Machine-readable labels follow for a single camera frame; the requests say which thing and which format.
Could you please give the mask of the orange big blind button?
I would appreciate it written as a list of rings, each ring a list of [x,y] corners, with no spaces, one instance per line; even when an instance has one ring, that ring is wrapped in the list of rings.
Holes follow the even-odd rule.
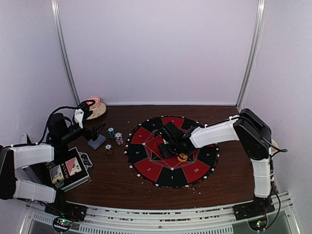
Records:
[[[187,154],[178,154],[177,155],[177,159],[180,161],[180,162],[186,162],[188,160],[188,155]]]

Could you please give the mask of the blue white poker chip stack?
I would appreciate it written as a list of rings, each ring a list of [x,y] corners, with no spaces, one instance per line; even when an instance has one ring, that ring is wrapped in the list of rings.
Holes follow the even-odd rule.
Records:
[[[124,143],[123,135],[121,132],[116,132],[114,138],[117,145],[122,145]]]

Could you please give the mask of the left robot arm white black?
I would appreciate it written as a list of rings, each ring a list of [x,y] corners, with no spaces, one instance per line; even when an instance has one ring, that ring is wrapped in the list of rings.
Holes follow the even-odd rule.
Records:
[[[54,110],[39,142],[2,146],[0,148],[0,198],[37,201],[45,212],[71,221],[83,221],[86,206],[66,201],[65,191],[89,179],[77,148],[68,144],[79,137],[97,140],[104,124],[89,130],[85,120],[93,113],[93,100],[72,107],[72,119],[65,117],[60,108]],[[15,170],[30,165],[40,165],[43,183],[17,178]]]

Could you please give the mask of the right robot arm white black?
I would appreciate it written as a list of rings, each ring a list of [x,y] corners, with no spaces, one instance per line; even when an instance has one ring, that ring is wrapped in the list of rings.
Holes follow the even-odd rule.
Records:
[[[253,199],[246,205],[235,205],[237,219],[252,216],[266,216],[275,210],[272,195],[274,165],[273,158],[278,153],[288,150],[280,148],[272,139],[270,127],[252,110],[243,109],[237,115],[212,124],[193,124],[181,130],[171,121],[157,129],[163,143],[159,150],[162,156],[190,155],[195,150],[208,146],[239,146],[239,152],[247,158],[253,172]]]

